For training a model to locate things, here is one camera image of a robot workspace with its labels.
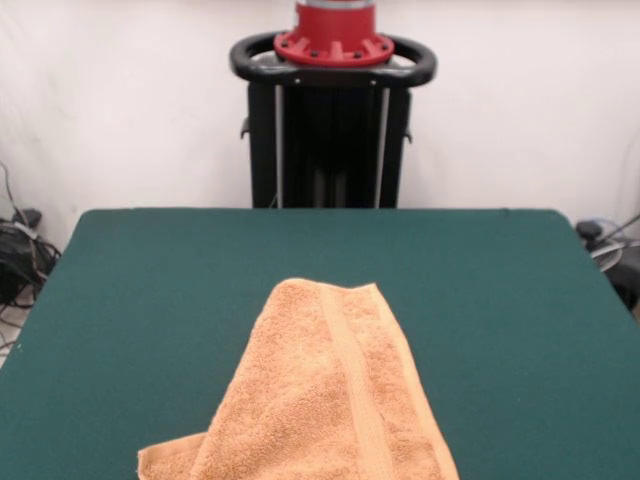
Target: white wall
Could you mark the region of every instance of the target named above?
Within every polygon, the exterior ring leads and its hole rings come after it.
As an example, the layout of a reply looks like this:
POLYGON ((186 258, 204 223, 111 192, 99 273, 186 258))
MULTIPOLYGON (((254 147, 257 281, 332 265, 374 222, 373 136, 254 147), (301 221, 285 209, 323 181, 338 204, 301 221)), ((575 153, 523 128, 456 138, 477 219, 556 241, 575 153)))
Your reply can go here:
MULTIPOLYGON (((237 39, 293 0, 0 0, 0 158, 64 245, 85 210, 250 205, 237 39)), ((401 206, 640 210, 640 2, 379 0, 432 47, 401 206)))

